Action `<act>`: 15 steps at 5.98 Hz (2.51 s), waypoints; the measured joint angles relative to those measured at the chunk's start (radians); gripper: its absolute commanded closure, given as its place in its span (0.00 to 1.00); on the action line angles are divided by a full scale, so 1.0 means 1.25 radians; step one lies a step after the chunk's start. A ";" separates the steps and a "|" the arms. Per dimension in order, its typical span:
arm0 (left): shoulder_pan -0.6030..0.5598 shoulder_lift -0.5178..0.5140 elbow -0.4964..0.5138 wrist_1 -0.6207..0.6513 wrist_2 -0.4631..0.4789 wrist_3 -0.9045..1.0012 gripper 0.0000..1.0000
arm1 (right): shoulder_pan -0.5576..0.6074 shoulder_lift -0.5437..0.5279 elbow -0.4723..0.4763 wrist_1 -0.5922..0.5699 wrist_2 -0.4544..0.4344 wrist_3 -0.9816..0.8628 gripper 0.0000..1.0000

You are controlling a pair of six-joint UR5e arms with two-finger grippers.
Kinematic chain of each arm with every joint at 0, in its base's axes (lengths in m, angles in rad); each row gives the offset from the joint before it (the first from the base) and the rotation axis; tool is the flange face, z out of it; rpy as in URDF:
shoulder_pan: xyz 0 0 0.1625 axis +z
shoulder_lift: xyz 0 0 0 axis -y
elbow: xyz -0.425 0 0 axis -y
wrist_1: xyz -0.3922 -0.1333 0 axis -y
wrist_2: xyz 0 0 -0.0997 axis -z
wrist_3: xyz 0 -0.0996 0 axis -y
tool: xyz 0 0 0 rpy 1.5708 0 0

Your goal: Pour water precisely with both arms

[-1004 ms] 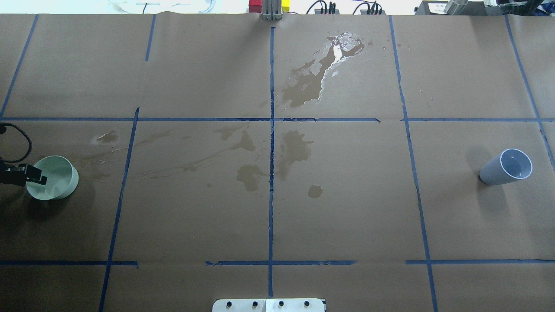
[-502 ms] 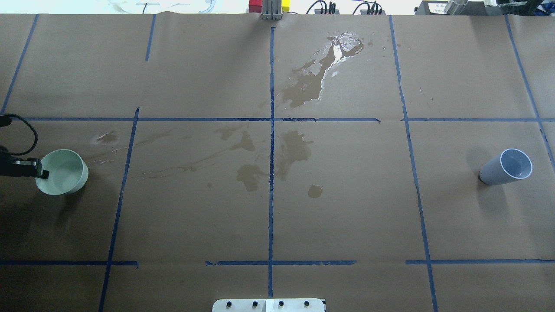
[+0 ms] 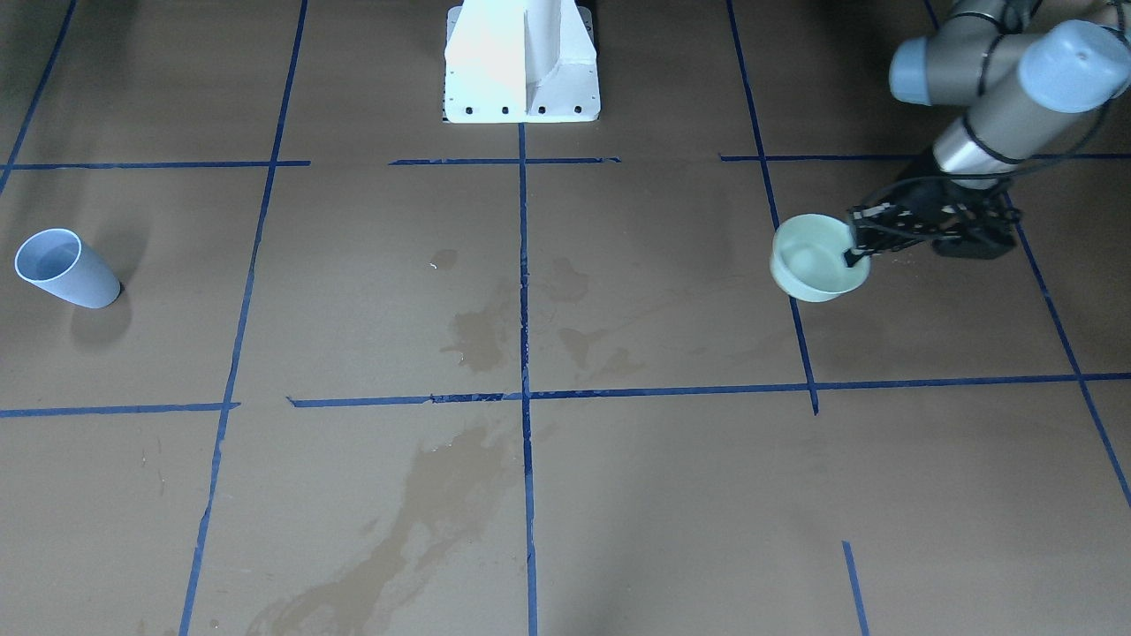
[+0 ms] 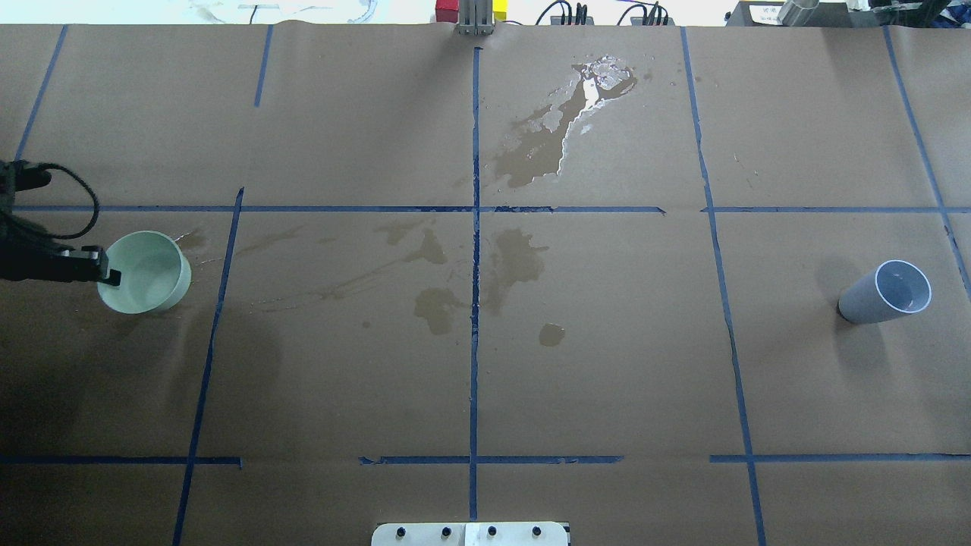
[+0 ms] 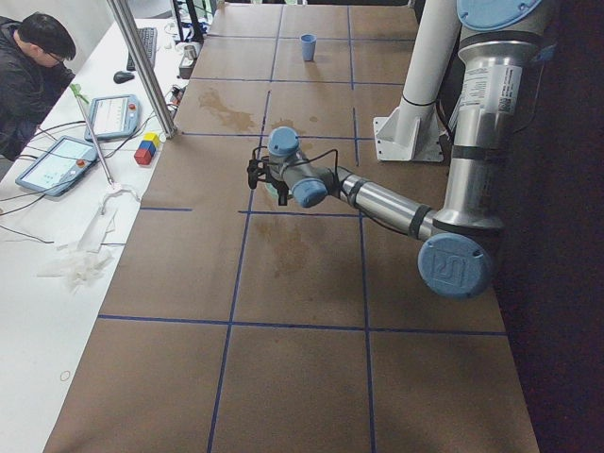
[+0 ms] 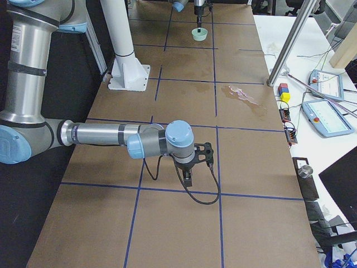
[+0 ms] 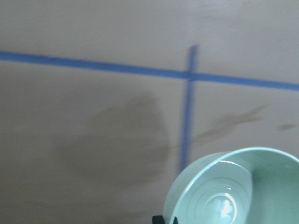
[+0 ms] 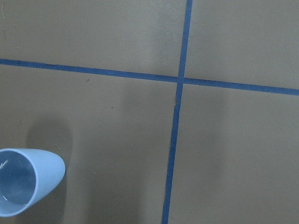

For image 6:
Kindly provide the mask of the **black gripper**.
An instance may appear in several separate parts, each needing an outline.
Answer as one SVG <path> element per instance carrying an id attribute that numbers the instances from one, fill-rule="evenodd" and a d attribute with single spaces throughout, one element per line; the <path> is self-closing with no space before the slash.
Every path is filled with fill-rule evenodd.
<path id="1" fill-rule="evenodd" d="M 196 15 L 197 33 L 200 33 L 201 32 L 203 6 L 194 5 L 194 14 Z"/>
<path id="2" fill-rule="evenodd" d="M 185 187 L 192 187 L 192 172 L 191 169 L 199 163 L 205 162 L 207 167 L 210 169 L 214 166 L 214 150 L 211 143 L 194 143 L 193 153 L 184 158 L 180 159 L 174 157 L 175 165 L 183 170 L 183 182 Z"/>

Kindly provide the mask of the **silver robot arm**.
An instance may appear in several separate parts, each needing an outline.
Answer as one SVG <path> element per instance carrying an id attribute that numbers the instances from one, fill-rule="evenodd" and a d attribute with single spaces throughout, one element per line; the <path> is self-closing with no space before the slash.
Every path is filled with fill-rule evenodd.
<path id="1" fill-rule="evenodd" d="M 49 118 L 84 121 L 103 94 L 85 36 L 57 33 L 52 38 L 42 112 Z M 15 165 L 1 165 L 1 192 L 56 190 L 61 183 L 134 185 L 142 170 L 117 146 L 58 147 Z"/>
<path id="2" fill-rule="evenodd" d="M 172 7 L 177 11 L 181 12 L 186 5 L 188 4 L 189 0 L 168 0 L 169 3 L 172 4 Z M 204 14 L 204 8 L 206 5 L 205 0 L 194 0 L 194 14 L 196 16 L 196 24 L 197 24 L 197 32 L 201 33 L 202 27 L 202 17 Z"/>

